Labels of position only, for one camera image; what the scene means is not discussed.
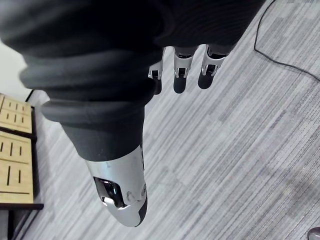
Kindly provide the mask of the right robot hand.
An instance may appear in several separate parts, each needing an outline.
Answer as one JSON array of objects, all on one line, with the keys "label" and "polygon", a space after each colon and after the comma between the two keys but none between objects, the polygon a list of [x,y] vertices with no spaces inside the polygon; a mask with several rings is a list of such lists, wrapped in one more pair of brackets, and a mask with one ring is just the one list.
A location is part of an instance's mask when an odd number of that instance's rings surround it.
[{"label": "right robot hand", "polygon": [[44,91],[43,115],[61,124],[86,162],[102,203],[127,227],[147,212],[145,106],[162,90],[163,53],[173,89],[185,90],[205,45],[198,86],[208,89],[263,5],[261,0],[3,0],[0,40],[22,55],[22,84]]}]

